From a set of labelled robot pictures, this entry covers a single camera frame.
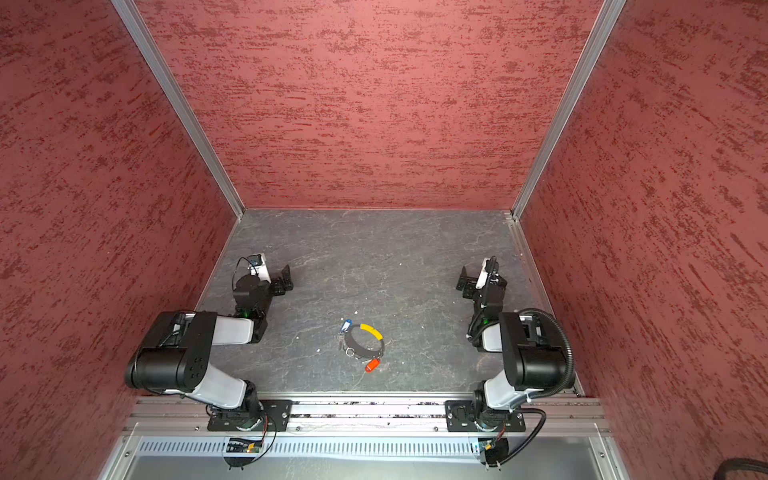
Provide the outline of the aluminium corner post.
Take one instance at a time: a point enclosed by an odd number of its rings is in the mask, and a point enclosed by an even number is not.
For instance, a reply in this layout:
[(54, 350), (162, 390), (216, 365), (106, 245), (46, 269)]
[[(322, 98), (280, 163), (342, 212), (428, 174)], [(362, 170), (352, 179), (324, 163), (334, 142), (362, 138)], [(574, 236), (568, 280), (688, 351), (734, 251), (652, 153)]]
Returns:
[(191, 105), (184, 96), (160, 48), (153, 39), (138, 6), (134, 1), (128, 0), (112, 0), (111, 4), (138, 47), (178, 119), (181, 121), (182, 126), (203, 159), (219, 190), (224, 195), (236, 218), (240, 220), (246, 211), (246, 207)]
[(625, 0), (605, 0), (587, 37), (578, 61), (558, 104), (552, 122), (535, 156), (523, 187), (511, 209), (511, 218), (519, 222), (533, 196), (565, 127), (586, 87), (598, 59), (626, 4)]

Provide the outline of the yellow capped key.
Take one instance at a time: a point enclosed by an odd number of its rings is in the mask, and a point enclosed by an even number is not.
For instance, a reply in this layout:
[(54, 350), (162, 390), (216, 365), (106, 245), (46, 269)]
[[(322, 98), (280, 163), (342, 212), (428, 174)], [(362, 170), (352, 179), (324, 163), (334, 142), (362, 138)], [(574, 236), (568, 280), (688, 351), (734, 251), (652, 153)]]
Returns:
[(368, 324), (360, 324), (359, 328), (371, 335), (373, 335), (378, 341), (383, 340), (383, 335), (374, 327), (368, 325)]

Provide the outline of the metal keyring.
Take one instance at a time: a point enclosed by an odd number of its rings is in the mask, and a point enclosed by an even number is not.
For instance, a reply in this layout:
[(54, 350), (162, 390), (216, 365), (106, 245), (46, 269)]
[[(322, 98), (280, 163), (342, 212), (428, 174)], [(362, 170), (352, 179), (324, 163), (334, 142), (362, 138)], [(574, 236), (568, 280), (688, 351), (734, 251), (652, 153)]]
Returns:
[(354, 332), (356, 330), (363, 331), (359, 328), (360, 324), (353, 324), (351, 330), (346, 335), (341, 335), (342, 338), (342, 349), (345, 352), (350, 351), (351, 356), (359, 359), (366, 359), (366, 360), (372, 360), (374, 358), (381, 358), (385, 351), (385, 342), (384, 338), (382, 341), (378, 341), (373, 335), (373, 338), (378, 342), (378, 347), (376, 349), (370, 349), (363, 345), (361, 345), (354, 337)]

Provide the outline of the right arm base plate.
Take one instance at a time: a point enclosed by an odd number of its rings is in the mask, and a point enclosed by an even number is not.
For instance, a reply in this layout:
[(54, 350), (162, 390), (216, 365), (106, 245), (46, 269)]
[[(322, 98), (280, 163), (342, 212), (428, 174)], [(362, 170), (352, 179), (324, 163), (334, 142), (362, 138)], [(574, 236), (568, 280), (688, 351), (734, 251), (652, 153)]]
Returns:
[(520, 413), (494, 410), (470, 400), (449, 400), (444, 404), (449, 432), (506, 432), (521, 433), (526, 430)]

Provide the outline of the left circuit board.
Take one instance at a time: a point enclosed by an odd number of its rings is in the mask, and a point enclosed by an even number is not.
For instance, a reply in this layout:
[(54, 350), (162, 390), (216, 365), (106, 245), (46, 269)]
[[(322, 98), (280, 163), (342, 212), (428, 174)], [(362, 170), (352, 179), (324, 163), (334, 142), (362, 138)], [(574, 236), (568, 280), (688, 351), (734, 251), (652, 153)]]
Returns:
[(231, 437), (228, 439), (225, 453), (227, 455), (257, 455), (261, 453), (263, 440)]

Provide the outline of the red capped key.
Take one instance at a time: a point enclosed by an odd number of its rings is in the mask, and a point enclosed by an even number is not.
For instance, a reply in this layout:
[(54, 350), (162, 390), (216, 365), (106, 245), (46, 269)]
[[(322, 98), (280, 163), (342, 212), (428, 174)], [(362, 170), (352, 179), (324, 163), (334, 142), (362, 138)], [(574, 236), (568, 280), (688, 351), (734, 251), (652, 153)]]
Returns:
[(365, 365), (364, 370), (366, 373), (372, 373), (379, 365), (380, 365), (380, 359), (374, 358)]

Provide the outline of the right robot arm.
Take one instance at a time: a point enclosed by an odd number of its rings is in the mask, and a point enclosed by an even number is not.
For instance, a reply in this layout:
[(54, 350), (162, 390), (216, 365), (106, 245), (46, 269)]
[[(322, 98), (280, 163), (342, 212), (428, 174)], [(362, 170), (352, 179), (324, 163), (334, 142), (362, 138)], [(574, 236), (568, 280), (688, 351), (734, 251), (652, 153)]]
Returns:
[(456, 289), (473, 303), (466, 338), (481, 353), (499, 354), (502, 369), (470, 400), (445, 404), (451, 431), (520, 431), (523, 405), (574, 386), (574, 354), (562, 325), (538, 308), (506, 311), (506, 287), (495, 258), (477, 276), (466, 269), (459, 275)]

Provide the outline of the circuit board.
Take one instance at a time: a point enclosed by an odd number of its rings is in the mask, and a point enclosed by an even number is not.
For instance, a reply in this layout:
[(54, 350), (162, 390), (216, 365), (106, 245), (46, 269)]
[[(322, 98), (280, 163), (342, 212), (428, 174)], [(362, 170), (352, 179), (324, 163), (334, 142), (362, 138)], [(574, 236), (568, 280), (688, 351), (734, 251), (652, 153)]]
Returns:
[(261, 453), (263, 440), (231, 437), (228, 439), (225, 453), (227, 455), (257, 455)]
[(477, 456), (482, 464), (495, 467), (509, 454), (509, 442), (506, 438), (499, 440), (481, 439), (477, 445)]

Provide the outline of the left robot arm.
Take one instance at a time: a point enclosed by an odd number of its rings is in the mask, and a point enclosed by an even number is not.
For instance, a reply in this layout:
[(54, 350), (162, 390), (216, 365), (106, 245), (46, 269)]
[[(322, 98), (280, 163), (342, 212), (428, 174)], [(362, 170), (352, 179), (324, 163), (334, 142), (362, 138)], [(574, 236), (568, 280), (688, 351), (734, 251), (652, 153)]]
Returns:
[(268, 413), (251, 381), (210, 363), (215, 346), (259, 343), (268, 326), (272, 300), (293, 289), (291, 270), (274, 278), (262, 255), (244, 259), (249, 273), (233, 283), (235, 314), (165, 311), (156, 317), (128, 362), (124, 382), (154, 395), (180, 395), (206, 406), (210, 430), (268, 428)]

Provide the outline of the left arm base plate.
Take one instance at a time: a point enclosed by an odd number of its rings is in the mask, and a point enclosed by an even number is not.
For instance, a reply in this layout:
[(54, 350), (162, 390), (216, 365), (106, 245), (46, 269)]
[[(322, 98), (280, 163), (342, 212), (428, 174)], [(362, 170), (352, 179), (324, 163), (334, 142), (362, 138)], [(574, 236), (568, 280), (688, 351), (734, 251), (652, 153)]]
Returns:
[(236, 409), (207, 406), (207, 430), (243, 434), (264, 430), (285, 432), (293, 405), (289, 399), (268, 399), (258, 401), (251, 410), (246, 406)]

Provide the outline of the aluminium mounting rail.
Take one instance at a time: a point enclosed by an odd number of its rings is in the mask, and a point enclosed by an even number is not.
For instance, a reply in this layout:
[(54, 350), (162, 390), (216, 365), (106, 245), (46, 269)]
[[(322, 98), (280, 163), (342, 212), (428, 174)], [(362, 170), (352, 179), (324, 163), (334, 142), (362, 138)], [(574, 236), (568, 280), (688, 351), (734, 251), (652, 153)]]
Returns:
[[(263, 400), (284, 436), (427, 437), (474, 432), (457, 421), (445, 403), (469, 394), (418, 392), (268, 393)], [(549, 437), (610, 436), (611, 426), (597, 398), (560, 394), (533, 405), (546, 412), (541, 431)], [(124, 436), (213, 436), (206, 408), (172, 396), (140, 397), (120, 433)]]

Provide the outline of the right circuit board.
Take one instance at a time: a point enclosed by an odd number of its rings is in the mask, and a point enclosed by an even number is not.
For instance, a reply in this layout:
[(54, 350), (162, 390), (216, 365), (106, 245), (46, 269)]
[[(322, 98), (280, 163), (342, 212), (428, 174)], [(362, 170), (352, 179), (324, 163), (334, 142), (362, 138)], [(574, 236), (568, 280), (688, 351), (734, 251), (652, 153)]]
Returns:
[(509, 442), (506, 438), (499, 440), (481, 439), (477, 445), (477, 456), (482, 464), (495, 467), (509, 454)]

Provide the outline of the right aluminium corner post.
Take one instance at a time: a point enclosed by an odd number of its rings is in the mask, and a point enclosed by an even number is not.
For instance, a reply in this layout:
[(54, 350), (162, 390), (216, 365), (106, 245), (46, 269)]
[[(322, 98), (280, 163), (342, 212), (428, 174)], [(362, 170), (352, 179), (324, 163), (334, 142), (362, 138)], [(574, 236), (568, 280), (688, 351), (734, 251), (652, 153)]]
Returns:
[(565, 127), (586, 87), (598, 59), (626, 4), (625, 0), (605, 0), (587, 37), (578, 61), (558, 104), (552, 122), (535, 156), (523, 187), (511, 209), (511, 218), (519, 222), (533, 196)]

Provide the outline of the left aluminium corner post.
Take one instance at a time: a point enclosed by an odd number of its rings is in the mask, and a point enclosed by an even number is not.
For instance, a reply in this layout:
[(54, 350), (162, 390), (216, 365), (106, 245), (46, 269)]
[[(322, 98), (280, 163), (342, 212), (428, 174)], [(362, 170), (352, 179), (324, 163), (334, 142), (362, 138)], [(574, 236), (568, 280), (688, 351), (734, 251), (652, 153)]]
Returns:
[(138, 6), (134, 1), (128, 0), (112, 0), (111, 4), (138, 47), (178, 119), (181, 121), (182, 126), (203, 159), (219, 190), (224, 195), (236, 218), (240, 220), (246, 211), (246, 207), (191, 105), (184, 96), (160, 48), (153, 39)]

